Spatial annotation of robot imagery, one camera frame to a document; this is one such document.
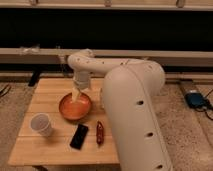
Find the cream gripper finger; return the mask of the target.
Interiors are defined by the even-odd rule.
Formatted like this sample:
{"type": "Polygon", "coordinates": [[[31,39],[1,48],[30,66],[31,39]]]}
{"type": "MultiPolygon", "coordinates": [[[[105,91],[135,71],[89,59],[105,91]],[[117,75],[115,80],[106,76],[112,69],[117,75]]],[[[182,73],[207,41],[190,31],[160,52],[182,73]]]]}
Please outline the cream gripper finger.
{"type": "Polygon", "coordinates": [[[80,96],[81,96],[81,90],[78,88],[73,88],[72,89],[72,100],[74,102],[76,102],[80,96]]]}

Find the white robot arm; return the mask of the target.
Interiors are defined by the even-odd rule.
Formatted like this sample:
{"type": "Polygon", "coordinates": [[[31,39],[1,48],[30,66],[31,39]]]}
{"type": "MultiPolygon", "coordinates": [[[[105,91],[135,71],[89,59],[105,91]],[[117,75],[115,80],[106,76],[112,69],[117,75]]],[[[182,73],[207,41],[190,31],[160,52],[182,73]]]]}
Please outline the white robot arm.
{"type": "Polygon", "coordinates": [[[67,59],[74,86],[90,85],[90,74],[104,76],[101,101],[108,116],[122,171],[173,171],[151,97],[165,84],[161,65],[133,58],[96,58],[89,49],[67,59]]]}

